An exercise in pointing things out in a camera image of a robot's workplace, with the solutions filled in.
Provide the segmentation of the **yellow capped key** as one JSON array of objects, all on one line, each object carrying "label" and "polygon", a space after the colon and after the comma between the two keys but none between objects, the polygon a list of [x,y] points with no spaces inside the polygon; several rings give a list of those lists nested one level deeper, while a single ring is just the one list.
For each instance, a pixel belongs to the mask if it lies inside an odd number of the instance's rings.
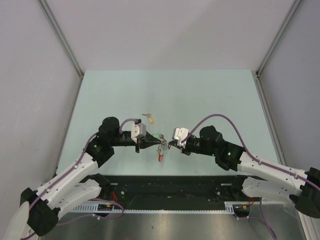
[{"label": "yellow capped key", "polygon": [[162,148],[163,148],[163,150],[166,151],[166,150],[169,150],[171,148],[171,146],[168,143],[164,143]]}]

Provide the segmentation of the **keys with black green tags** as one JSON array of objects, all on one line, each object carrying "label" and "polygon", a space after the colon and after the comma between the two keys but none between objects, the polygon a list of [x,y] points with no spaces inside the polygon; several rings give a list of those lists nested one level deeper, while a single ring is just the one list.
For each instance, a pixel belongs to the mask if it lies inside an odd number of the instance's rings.
[{"label": "keys with black green tags", "polygon": [[152,136],[161,140],[161,141],[166,141],[166,139],[162,133],[154,133],[154,134],[152,134]]}]

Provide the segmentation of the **red handled metal key holder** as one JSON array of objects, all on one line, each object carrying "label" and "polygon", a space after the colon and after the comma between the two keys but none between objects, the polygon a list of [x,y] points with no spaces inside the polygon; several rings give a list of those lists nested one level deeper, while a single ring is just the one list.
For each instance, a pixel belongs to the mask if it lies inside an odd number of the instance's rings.
[{"label": "red handled metal key holder", "polygon": [[161,163],[164,160],[165,151],[163,154],[158,154],[158,161]]}]

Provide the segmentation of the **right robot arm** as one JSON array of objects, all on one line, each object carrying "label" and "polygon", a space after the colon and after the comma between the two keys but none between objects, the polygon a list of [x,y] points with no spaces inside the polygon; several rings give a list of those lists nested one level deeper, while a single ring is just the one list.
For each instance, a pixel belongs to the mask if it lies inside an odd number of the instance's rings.
[{"label": "right robot arm", "polygon": [[262,179],[257,183],[242,176],[230,188],[231,196],[242,201],[245,197],[265,198],[292,204],[311,218],[320,217],[320,171],[297,169],[267,161],[250,153],[245,147],[226,141],[214,126],[203,127],[199,136],[187,136],[188,129],[175,128],[169,142],[184,155],[200,154],[214,157],[223,170],[246,173]]}]

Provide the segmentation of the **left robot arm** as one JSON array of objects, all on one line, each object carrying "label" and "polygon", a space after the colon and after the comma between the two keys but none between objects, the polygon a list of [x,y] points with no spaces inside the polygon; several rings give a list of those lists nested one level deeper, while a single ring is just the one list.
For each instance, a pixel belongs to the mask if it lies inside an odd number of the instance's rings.
[{"label": "left robot arm", "polygon": [[105,118],[70,166],[37,189],[28,187],[20,194],[20,203],[29,203],[26,223],[33,232],[27,239],[48,234],[67,212],[84,202],[110,196],[109,180],[94,172],[114,155],[115,147],[134,147],[139,153],[162,143],[140,119],[130,121],[131,129],[123,131],[116,117]]}]

